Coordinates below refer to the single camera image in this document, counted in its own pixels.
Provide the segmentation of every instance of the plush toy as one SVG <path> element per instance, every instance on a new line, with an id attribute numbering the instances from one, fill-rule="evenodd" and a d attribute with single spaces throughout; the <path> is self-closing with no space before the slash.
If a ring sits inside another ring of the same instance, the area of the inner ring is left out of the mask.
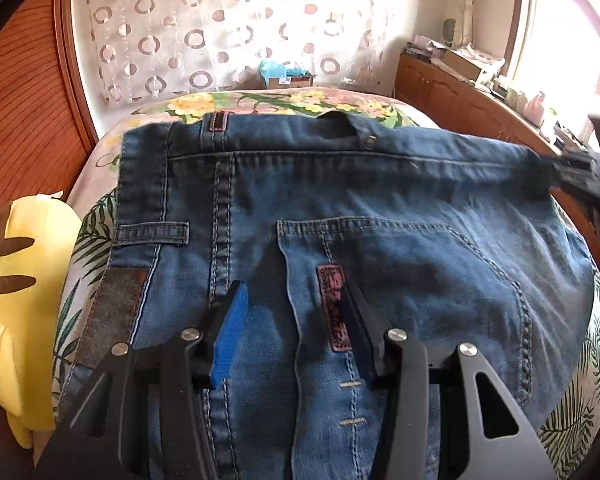
<path id="1" fill-rule="evenodd" d="M 52 431 L 58 307 L 80 219 L 49 195 L 0 208 L 0 405 L 25 448 Z"/>

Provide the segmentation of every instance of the jeans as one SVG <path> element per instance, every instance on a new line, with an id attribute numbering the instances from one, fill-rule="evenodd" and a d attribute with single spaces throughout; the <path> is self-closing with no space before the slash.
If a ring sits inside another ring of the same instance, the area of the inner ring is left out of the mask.
<path id="1" fill-rule="evenodd" d="M 164 342 L 246 282 L 231 377 L 205 394 L 221 478 L 368 476 L 385 396 L 360 380 L 334 269 L 393 326 L 450 349 L 474 343 L 535 428 L 564 393 L 593 264 L 531 150 L 339 112 L 217 113 L 129 132 L 120 171 L 114 249 L 77 368 L 119 340 Z M 436 394 L 427 478 L 438 464 Z"/>

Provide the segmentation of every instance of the floral bedsheet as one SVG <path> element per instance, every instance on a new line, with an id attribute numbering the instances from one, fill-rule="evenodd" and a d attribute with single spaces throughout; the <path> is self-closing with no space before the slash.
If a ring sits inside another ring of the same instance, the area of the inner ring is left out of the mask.
<path id="1" fill-rule="evenodd" d="M 195 123 L 215 110 L 309 116 L 342 110 L 374 118 L 389 128 L 408 125 L 437 128 L 426 115 L 402 102 L 327 88 L 199 92 L 133 112 L 100 140 L 68 199 L 82 219 L 82 228 L 59 311 L 52 385 L 55 408 L 109 258 L 116 218 L 114 192 L 124 133 L 152 122 Z M 564 221 L 573 228 L 566 215 Z M 595 285 L 593 311 L 580 361 L 564 397 L 538 431 L 561 479 L 567 478 L 582 461 L 600 428 L 600 274 L 597 272 Z"/>

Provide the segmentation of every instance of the metal rivet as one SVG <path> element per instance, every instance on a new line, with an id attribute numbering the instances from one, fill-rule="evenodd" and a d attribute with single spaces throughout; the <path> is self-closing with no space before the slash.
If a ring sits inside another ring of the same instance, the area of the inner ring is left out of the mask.
<path id="1" fill-rule="evenodd" d="M 401 328 L 390 328 L 386 331 L 386 335 L 391 341 L 397 343 L 407 341 L 407 333 Z"/>
<path id="2" fill-rule="evenodd" d="M 478 354 L 478 349 L 471 343 L 462 343 L 459 346 L 460 353 L 466 357 L 475 357 Z"/>
<path id="3" fill-rule="evenodd" d="M 126 343 L 116 343 L 111 347 L 111 353 L 117 357 L 127 355 L 129 353 L 129 345 Z"/>
<path id="4" fill-rule="evenodd" d="M 200 330 L 197 328 L 186 328 L 180 332 L 180 337 L 183 338 L 184 341 L 195 341 L 200 338 Z"/>
<path id="5" fill-rule="evenodd" d="M 365 139 L 365 148 L 367 150 L 371 150 L 373 148 L 373 146 L 375 145 L 376 140 L 378 140 L 378 138 L 375 135 L 369 135 Z"/>

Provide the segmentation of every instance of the jeans button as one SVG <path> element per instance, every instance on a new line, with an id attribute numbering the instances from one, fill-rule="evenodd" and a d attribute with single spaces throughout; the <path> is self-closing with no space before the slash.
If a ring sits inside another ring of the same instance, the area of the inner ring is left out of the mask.
<path id="1" fill-rule="evenodd" d="M 372 150 L 374 148 L 374 146 L 376 145 L 376 140 L 378 140 L 378 138 L 375 135 L 369 135 L 365 139 L 365 149 Z"/>

